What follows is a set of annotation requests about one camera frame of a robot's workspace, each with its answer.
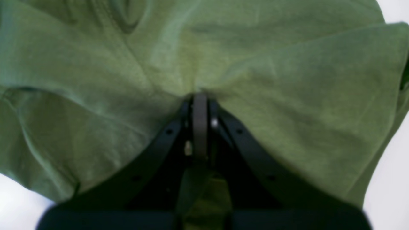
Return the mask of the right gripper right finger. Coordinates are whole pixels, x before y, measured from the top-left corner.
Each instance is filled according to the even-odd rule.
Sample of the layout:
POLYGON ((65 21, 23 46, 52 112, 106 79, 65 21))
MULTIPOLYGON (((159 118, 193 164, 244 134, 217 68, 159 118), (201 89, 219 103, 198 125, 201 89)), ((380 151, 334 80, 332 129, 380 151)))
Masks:
POLYGON ((370 230, 365 214, 278 163, 206 94, 193 96, 193 158, 226 180, 225 230, 370 230))

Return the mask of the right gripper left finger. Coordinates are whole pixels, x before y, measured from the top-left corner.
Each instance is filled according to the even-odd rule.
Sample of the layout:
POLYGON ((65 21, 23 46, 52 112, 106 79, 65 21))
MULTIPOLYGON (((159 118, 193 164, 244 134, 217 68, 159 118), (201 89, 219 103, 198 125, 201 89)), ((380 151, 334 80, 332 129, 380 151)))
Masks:
POLYGON ((131 163, 100 185, 50 208, 38 230, 181 230, 176 203, 187 167, 191 105, 176 116, 131 163))

